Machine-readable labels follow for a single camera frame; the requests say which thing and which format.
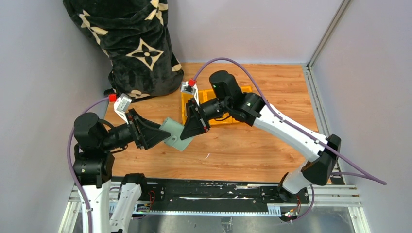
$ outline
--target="yellow plastic basket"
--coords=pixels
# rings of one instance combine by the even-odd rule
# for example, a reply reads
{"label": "yellow plastic basket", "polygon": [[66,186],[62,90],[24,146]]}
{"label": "yellow plastic basket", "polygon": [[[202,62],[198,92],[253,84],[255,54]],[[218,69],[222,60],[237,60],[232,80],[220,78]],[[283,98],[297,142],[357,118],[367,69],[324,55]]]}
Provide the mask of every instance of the yellow plastic basket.
{"label": "yellow plastic basket", "polygon": [[[242,86],[240,87],[242,92],[252,92],[251,86]],[[186,122],[186,103],[193,98],[192,95],[186,94],[186,93],[181,93],[181,99],[182,99],[182,122],[185,124]],[[211,100],[213,98],[216,98],[215,93],[213,92],[212,89],[210,90],[203,90],[199,91],[199,102],[204,103],[208,100]],[[229,115],[229,113],[225,113],[222,117],[222,119],[226,118]],[[215,120],[210,120],[209,124],[210,125],[221,125],[221,124],[232,124],[232,123],[238,123],[237,120],[233,119],[232,117],[229,117],[226,120],[223,121],[215,121]]]}

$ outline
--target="wooden table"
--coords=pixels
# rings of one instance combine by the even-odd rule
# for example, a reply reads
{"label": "wooden table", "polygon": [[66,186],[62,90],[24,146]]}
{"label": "wooden table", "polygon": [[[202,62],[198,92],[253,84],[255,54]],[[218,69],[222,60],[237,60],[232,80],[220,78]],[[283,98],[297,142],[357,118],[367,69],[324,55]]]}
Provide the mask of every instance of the wooden table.
{"label": "wooden table", "polygon": [[[185,80],[193,77],[200,63],[183,64]],[[256,79],[266,98],[282,113],[316,131],[316,121],[301,66],[245,65]],[[209,76],[218,70],[232,73],[239,86],[252,86],[237,66],[211,64],[198,78],[200,90],[211,89]],[[170,117],[182,122],[180,92],[131,104],[144,118],[162,124]],[[105,119],[123,124],[110,104]],[[183,151],[163,142],[149,150],[137,149],[134,143],[115,154],[113,175],[144,173],[146,177],[208,180],[278,182],[286,172],[300,166],[305,158],[275,136],[246,124],[212,126],[197,136]]]}

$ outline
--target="red connector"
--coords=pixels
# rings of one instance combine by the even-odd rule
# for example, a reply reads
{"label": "red connector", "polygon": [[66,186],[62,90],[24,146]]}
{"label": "red connector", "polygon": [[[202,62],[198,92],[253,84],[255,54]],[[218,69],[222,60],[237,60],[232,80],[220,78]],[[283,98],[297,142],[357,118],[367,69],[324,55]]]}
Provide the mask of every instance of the red connector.
{"label": "red connector", "polygon": [[188,82],[188,85],[189,85],[190,87],[193,87],[194,85],[196,85],[196,80],[190,79],[189,82]]}
{"label": "red connector", "polygon": [[116,94],[110,94],[109,95],[109,102],[116,102],[117,96]]}

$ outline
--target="gray floor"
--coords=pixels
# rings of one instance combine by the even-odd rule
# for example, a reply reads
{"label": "gray floor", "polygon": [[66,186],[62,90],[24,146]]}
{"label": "gray floor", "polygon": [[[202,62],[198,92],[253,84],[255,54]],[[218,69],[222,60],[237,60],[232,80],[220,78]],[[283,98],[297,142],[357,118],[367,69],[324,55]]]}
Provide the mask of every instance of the gray floor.
{"label": "gray floor", "polygon": [[[79,215],[75,233],[82,232],[81,222]],[[133,220],[129,233],[354,233],[344,207],[315,207],[292,225],[280,223],[277,217],[148,216]]]}

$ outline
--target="black blanket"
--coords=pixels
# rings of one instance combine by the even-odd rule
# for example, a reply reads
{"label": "black blanket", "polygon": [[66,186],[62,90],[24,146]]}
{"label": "black blanket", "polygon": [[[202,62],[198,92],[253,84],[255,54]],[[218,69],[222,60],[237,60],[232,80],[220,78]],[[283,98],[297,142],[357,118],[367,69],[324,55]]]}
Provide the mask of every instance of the black blanket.
{"label": "black blanket", "polygon": [[112,62],[110,84],[133,98],[175,91],[183,70],[173,54],[167,0],[63,0],[71,20]]}

